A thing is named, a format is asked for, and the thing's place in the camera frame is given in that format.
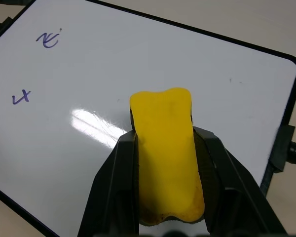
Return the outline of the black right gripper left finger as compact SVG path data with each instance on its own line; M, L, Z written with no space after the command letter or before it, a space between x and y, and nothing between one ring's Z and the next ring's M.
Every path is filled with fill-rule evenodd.
M78 237L117 237L139 234L138 139L123 134L97 172Z

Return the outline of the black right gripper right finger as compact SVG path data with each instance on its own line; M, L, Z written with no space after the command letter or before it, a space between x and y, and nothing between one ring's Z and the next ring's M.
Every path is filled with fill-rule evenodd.
M285 235L253 176L221 140L198 127L193 135L208 232L226 237Z

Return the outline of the yellow whiteboard eraser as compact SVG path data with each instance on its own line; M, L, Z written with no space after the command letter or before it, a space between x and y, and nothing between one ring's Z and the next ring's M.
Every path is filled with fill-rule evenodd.
M140 221L154 226L177 219L193 223L205 204L185 88L141 91L130 97L138 138Z

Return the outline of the black-framed whiteboard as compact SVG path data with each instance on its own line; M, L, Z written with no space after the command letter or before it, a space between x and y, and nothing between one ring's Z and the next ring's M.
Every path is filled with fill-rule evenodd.
M188 89L197 127L262 182L296 100L296 58L101 1L34 0L0 37L0 191L76 237L129 98Z

